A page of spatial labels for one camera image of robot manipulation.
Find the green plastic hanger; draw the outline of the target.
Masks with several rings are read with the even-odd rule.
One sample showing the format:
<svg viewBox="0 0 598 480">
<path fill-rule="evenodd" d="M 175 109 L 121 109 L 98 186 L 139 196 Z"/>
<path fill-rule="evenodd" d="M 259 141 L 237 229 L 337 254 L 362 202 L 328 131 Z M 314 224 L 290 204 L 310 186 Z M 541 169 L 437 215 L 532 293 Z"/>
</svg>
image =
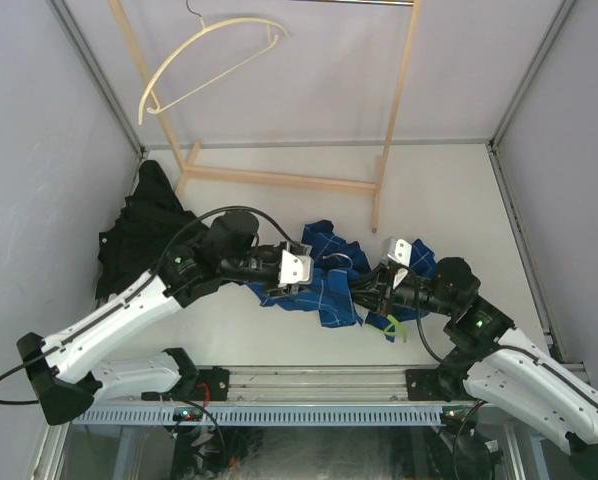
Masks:
<svg viewBox="0 0 598 480">
<path fill-rule="evenodd" d="M 355 268 L 353 259 L 345 253 L 335 252 L 328 255 L 323 255 L 321 260 L 328 268 L 342 269 L 353 276 L 360 276 L 360 273 Z M 393 315 L 388 315 L 387 317 L 378 316 L 370 311 L 365 311 L 359 306 L 356 307 L 356 311 L 358 312 L 359 316 L 365 316 L 365 325 L 380 331 L 386 340 L 394 342 L 397 338 L 400 338 L 403 343 L 407 342 L 407 329 Z"/>
</svg>

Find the blue plaid shirt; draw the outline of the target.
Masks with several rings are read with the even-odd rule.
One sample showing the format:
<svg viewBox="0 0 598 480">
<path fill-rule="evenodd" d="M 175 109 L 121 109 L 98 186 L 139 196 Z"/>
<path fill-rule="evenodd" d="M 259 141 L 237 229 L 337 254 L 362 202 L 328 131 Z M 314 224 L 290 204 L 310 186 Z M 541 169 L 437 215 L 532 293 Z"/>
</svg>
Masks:
<svg viewBox="0 0 598 480">
<path fill-rule="evenodd" d="M 258 297 L 262 307 L 278 306 L 286 311 L 316 312 L 320 324 L 325 328 L 364 326 L 365 316 L 359 316 L 356 304 L 351 297 L 350 284 L 363 274 L 371 271 L 367 256 L 358 242 L 347 242 L 334 231 L 334 224 L 329 220 L 306 224 L 301 242 L 311 248 L 310 257 L 314 260 L 313 282 L 306 291 L 290 297 L 273 299 L 263 294 L 261 288 L 249 285 L 248 288 Z M 345 270 L 325 266 L 323 255 L 345 253 L 355 264 L 360 276 L 353 276 Z M 415 320 L 413 312 L 405 310 L 401 323 Z"/>
</svg>

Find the black shirt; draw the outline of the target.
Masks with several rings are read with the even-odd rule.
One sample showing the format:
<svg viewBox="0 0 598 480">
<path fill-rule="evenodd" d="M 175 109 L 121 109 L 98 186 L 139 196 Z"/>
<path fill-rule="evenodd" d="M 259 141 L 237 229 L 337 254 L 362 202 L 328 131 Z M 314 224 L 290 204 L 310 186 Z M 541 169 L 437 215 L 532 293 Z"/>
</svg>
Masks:
<svg viewBox="0 0 598 480">
<path fill-rule="evenodd" d="M 196 215 L 184 209 L 155 160 L 144 161 L 134 192 L 113 227 L 99 234 L 101 275 L 95 298 L 119 295 L 155 266 L 171 238 Z"/>
</svg>

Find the wooden clothes rack frame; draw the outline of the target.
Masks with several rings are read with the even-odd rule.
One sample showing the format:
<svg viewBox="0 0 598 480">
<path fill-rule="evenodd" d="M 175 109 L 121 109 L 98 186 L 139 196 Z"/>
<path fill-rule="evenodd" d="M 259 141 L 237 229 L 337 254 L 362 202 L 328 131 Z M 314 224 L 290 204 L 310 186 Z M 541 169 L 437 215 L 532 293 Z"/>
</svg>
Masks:
<svg viewBox="0 0 598 480">
<path fill-rule="evenodd" d="M 193 178 L 198 178 L 202 180 L 262 185 L 270 187 L 287 187 L 305 190 L 323 190 L 345 194 L 370 196 L 373 199 L 370 229 L 373 233 L 376 233 L 379 227 L 381 195 L 383 192 L 385 172 L 388 164 L 390 149 L 393 143 L 393 136 L 403 90 L 406 83 L 409 62 L 412 56 L 414 39 L 420 17 L 421 3 L 419 1 L 377 1 L 372 2 L 371 4 L 377 6 L 407 8 L 410 10 L 410 20 L 407 28 L 407 36 L 400 63 L 397 84 L 392 100 L 387 132 L 383 142 L 383 149 L 381 154 L 376 159 L 375 179 L 369 182 L 199 166 L 197 164 L 197 159 L 202 150 L 202 142 L 196 141 L 190 148 L 189 153 L 183 154 L 181 144 L 177 138 L 172 122 L 168 117 L 167 111 L 194 94 L 209 87 L 213 83 L 254 61 L 258 57 L 273 50 L 278 45 L 282 37 L 288 38 L 290 36 L 288 30 L 277 21 L 253 16 L 234 17 L 208 24 L 205 22 L 201 14 L 193 10 L 189 10 L 188 12 L 190 14 L 198 18 L 200 29 L 191 37 L 183 41 L 183 43 L 181 43 L 178 47 L 176 47 L 173 52 L 162 61 L 160 66 L 155 71 L 151 71 L 123 4 L 120 1 L 110 1 L 108 6 L 129 50 L 130 56 L 143 85 L 143 92 L 138 101 L 137 107 L 137 123 L 142 125 L 144 123 L 144 118 L 147 115 L 157 118 L 162 133 L 166 138 L 167 144 L 170 147 L 171 153 L 173 154 L 174 160 L 176 161 L 178 169 L 181 173 L 180 180 L 178 181 L 175 189 L 176 195 L 181 197 L 185 193 L 185 189 L 189 181 Z M 171 63 L 178 56 L 180 56 L 188 47 L 198 42 L 203 37 L 222 29 L 240 25 L 261 26 L 261 28 L 265 30 L 266 46 L 260 51 L 228 68 L 224 72 L 202 83 L 200 86 L 193 88 L 180 98 L 167 104 L 164 104 L 160 101 L 156 91 L 156 85 Z"/>
</svg>

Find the beige wooden hanger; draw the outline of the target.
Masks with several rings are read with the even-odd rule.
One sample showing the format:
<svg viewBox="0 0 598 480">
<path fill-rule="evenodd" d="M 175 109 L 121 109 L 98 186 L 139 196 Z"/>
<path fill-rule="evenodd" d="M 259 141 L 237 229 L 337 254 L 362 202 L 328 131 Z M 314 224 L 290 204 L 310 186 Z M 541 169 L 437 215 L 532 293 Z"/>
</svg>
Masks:
<svg viewBox="0 0 598 480">
<path fill-rule="evenodd" d="M 270 18 L 241 14 L 208 19 L 193 8 L 190 1 L 184 3 L 184 8 L 196 29 L 182 38 L 149 72 L 138 99 L 139 125 L 148 117 L 165 114 L 291 37 L 284 25 Z M 157 88 L 178 74 L 188 74 L 191 79 L 159 100 Z"/>
</svg>

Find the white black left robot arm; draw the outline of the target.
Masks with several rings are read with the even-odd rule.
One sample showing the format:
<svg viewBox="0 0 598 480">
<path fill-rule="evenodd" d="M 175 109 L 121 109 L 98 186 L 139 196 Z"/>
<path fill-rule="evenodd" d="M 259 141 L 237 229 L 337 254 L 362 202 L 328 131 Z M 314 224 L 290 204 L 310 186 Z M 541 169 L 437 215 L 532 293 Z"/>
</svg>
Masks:
<svg viewBox="0 0 598 480">
<path fill-rule="evenodd" d="M 29 333 L 18 340 L 23 367 L 49 425 L 71 422 L 110 399 L 193 398 L 199 371 L 181 347 L 138 360 L 106 357 L 225 284 L 254 284 L 278 298 L 311 283 L 313 260 L 306 246 L 290 237 L 277 245 L 259 244 L 261 211 L 226 207 L 210 215 L 211 225 L 196 219 L 184 226 L 155 266 L 87 317 L 58 333 Z"/>
</svg>

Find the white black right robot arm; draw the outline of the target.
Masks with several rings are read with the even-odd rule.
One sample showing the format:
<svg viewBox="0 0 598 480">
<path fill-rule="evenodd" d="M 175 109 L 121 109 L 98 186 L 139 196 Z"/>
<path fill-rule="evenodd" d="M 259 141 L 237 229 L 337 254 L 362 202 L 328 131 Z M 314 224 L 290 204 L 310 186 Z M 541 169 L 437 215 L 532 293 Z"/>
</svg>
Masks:
<svg viewBox="0 0 598 480">
<path fill-rule="evenodd" d="M 399 307 L 447 317 L 454 347 L 438 360 L 447 397 L 490 403 L 551 440 L 586 479 L 598 479 L 598 389 L 539 348 L 479 293 L 460 257 L 441 259 L 431 277 L 387 261 L 352 281 L 355 302 L 374 313 Z"/>
</svg>

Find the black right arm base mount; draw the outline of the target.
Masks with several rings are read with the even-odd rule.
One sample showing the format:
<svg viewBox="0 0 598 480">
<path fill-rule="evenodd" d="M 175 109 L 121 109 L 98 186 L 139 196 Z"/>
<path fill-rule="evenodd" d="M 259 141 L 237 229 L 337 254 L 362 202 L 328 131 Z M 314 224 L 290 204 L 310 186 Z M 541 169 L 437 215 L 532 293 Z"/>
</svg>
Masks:
<svg viewBox="0 0 598 480">
<path fill-rule="evenodd" d="M 405 371 L 407 397 L 410 401 L 444 401 L 437 369 L 407 369 Z"/>
</svg>

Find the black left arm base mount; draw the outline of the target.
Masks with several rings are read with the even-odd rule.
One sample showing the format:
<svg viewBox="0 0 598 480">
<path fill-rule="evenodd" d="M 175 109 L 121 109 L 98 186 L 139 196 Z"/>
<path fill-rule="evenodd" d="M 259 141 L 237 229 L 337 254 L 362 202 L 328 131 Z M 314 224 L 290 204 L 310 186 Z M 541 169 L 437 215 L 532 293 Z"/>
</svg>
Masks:
<svg viewBox="0 0 598 480">
<path fill-rule="evenodd" d="M 229 387 L 230 371 L 228 369 L 217 366 L 201 368 L 190 399 L 224 402 L 228 398 Z"/>
</svg>

